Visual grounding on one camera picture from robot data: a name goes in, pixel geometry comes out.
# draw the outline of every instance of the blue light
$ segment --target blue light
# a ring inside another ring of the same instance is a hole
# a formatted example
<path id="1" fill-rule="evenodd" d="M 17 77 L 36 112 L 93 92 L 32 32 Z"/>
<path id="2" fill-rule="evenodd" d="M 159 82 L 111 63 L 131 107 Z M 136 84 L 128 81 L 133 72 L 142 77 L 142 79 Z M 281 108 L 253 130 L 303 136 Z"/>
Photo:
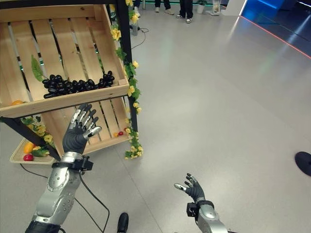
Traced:
<path id="1" fill-rule="evenodd" d="M 276 6 L 273 6 L 273 5 L 271 5 L 271 4 L 269 4 L 269 3 L 265 2 L 265 1 L 262 1 L 262 0 L 257 0 L 257 1 L 260 1 L 261 3 L 263 3 L 263 4 L 267 5 L 267 6 L 270 6 L 270 7 L 274 8 L 274 9 L 277 8 Z"/>

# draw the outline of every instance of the small red fruit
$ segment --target small red fruit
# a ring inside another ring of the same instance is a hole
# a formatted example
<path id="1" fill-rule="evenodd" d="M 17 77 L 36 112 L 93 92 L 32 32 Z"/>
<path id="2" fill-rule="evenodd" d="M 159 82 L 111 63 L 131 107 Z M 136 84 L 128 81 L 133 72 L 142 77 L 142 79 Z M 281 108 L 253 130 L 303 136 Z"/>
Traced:
<path id="1" fill-rule="evenodd" d="M 34 156 L 32 154 L 26 154 L 23 158 L 24 161 L 33 161 Z"/>

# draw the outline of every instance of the white container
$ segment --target white container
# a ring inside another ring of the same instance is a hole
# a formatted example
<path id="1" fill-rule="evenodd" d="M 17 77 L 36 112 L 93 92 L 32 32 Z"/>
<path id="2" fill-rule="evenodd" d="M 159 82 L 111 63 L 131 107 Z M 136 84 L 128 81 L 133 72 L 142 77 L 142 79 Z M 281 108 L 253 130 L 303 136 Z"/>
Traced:
<path id="1" fill-rule="evenodd" d="M 202 14 L 204 11 L 205 6 L 204 5 L 198 5 L 198 8 L 196 9 L 198 14 Z"/>

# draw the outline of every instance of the cable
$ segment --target cable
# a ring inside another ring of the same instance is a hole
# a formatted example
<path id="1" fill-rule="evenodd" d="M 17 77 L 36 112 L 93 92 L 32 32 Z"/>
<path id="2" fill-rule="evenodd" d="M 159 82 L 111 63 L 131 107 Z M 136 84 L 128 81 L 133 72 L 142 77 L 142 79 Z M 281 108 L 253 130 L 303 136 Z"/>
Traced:
<path id="1" fill-rule="evenodd" d="M 144 33 L 144 40 L 141 42 L 141 43 L 139 43 L 138 45 L 135 45 L 134 47 L 132 47 L 131 48 L 131 50 L 132 49 L 134 49 L 134 48 L 136 48 L 136 47 L 138 47 L 139 45 L 142 45 L 144 42 L 145 42 L 145 40 L 146 40 L 146 33 L 147 32 L 149 32 L 149 29 L 148 28 L 140 28 L 140 31 L 142 32 L 142 33 Z"/>
<path id="2" fill-rule="evenodd" d="M 82 179 L 81 173 L 82 173 L 82 171 L 79 172 L 79 177 L 80 177 L 81 183 L 84 185 L 84 187 L 87 189 L 87 191 L 93 196 L 93 198 L 95 198 L 108 211 L 108 217 L 107 217 L 104 229 L 102 230 L 102 233 L 104 233 L 106 226 L 107 226 L 107 223 L 108 223 L 108 220 L 109 220 L 110 211 L 107 208 L 107 206 L 105 206 L 105 204 L 102 203 L 101 200 L 99 200 L 98 197 L 89 189 L 89 187 L 86 185 L 86 183 L 84 183 L 84 180 Z"/>
<path id="3" fill-rule="evenodd" d="M 31 174 L 34 174 L 36 176 L 40 176 L 40 177 L 43 177 L 43 178 L 46 178 L 48 179 L 48 177 L 46 176 L 43 176 L 43 175 L 40 175 L 40 174 L 37 174 L 35 172 L 32 172 L 32 171 L 29 171 L 27 170 L 22 164 L 20 164 L 20 166 L 27 172 L 31 173 Z M 103 232 L 102 229 L 100 228 L 100 226 L 97 224 L 97 222 L 94 220 L 94 218 L 92 217 L 92 215 L 87 211 L 87 209 L 78 201 L 77 198 L 75 198 L 75 200 L 77 201 L 77 203 L 84 209 L 84 211 L 88 214 L 88 216 L 91 218 L 91 220 L 94 222 L 94 224 L 97 226 L 97 228 L 100 230 L 100 232 Z"/>

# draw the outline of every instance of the wooden shelf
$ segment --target wooden shelf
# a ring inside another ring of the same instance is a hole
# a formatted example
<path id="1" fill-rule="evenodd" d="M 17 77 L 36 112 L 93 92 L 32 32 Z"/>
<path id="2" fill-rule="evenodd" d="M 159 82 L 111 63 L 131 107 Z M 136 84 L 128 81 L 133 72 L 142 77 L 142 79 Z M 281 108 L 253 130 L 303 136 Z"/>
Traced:
<path id="1" fill-rule="evenodd" d="M 125 135 L 113 137 L 113 133 L 127 127 L 122 96 L 127 95 L 129 84 L 122 61 L 115 53 L 117 46 L 110 26 L 104 5 L 0 10 L 0 116 L 15 118 L 41 113 L 62 155 L 62 138 L 75 107 L 89 102 L 97 111 L 94 117 L 99 118 L 97 125 L 103 130 L 90 139 L 86 153 L 128 140 Z M 60 74 L 70 81 L 89 78 L 97 83 L 103 76 L 102 63 L 106 73 L 112 71 L 114 84 L 43 99 L 47 89 L 33 75 L 32 55 L 43 61 L 42 69 L 47 77 Z M 11 106 L 15 100 L 26 103 Z"/>

